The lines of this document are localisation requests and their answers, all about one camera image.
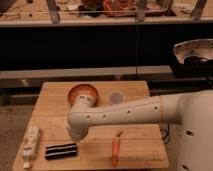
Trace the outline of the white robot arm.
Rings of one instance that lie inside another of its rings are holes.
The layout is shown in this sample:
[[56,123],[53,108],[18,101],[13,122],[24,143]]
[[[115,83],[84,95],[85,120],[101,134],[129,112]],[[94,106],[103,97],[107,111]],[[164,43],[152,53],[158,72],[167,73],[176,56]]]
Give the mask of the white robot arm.
[[93,126],[122,124],[182,126],[177,171],[213,171],[213,90],[147,97],[96,107],[87,95],[74,101],[68,132],[74,142]]

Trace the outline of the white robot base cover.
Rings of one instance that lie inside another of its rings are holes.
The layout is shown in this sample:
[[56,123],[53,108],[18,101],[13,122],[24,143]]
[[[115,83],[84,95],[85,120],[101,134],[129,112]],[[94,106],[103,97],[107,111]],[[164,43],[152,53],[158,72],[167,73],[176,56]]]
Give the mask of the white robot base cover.
[[213,60],[213,39],[194,39],[177,43],[173,46],[173,54],[180,64],[189,57],[196,56]]

